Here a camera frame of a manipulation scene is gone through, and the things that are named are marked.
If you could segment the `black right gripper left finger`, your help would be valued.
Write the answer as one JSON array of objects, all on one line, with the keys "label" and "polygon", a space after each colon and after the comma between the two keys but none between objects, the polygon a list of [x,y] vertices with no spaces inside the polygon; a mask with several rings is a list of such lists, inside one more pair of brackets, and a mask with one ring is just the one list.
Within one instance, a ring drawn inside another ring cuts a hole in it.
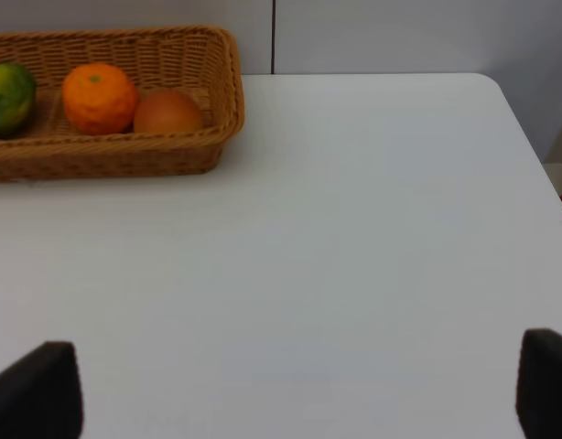
[{"label": "black right gripper left finger", "polygon": [[0,373],[0,438],[79,438],[83,423],[72,343],[45,342]]}]

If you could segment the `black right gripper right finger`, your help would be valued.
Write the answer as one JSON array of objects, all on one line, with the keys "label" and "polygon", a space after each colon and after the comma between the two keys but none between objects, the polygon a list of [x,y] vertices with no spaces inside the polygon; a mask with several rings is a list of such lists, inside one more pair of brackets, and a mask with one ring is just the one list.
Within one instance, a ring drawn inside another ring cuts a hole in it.
[{"label": "black right gripper right finger", "polygon": [[524,332],[515,410],[526,438],[562,438],[562,335],[552,329]]}]

